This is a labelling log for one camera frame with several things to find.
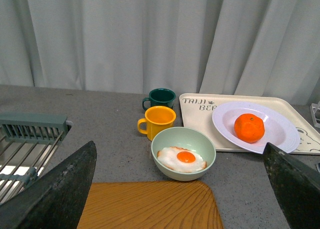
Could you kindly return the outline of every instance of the gray countertop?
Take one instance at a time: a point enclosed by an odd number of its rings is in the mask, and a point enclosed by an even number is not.
[[[47,171],[94,141],[93,182],[168,181],[153,162],[151,142],[137,131],[144,117],[143,94],[0,85],[0,112],[66,115],[73,126],[53,155]],[[175,126],[182,126],[177,97]],[[293,106],[312,124],[308,106]],[[294,155],[315,169],[317,155]],[[289,229],[266,173],[262,155],[218,152],[200,181],[213,191],[226,229]]]

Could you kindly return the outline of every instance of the curtain fold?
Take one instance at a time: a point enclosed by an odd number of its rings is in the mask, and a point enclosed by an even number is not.
[[[0,84],[320,100],[320,0],[0,0]]]

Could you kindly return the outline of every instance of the fried egg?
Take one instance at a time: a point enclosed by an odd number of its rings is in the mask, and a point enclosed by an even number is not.
[[[199,154],[177,146],[159,150],[157,159],[167,168],[180,173],[194,173],[207,167],[207,162]]]

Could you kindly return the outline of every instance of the light green bowl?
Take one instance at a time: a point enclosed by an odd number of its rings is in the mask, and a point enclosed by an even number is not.
[[[183,173],[172,170],[157,159],[158,151],[168,147],[180,147],[198,153],[206,161],[203,170]],[[171,127],[159,132],[151,143],[151,153],[156,166],[166,176],[177,181],[192,181],[203,176],[216,160],[216,149],[211,140],[197,130],[187,127]]]

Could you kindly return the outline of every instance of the tray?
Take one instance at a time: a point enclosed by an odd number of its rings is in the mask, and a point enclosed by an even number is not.
[[[195,180],[93,183],[78,229],[223,229],[212,190]]]
[[[320,134],[285,100],[276,97],[185,93],[179,97],[183,126],[202,132],[217,152],[249,152],[224,138],[215,128],[212,114],[227,102],[250,102],[268,107],[291,121],[300,134],[300,144],[290,154],[320,155]]]

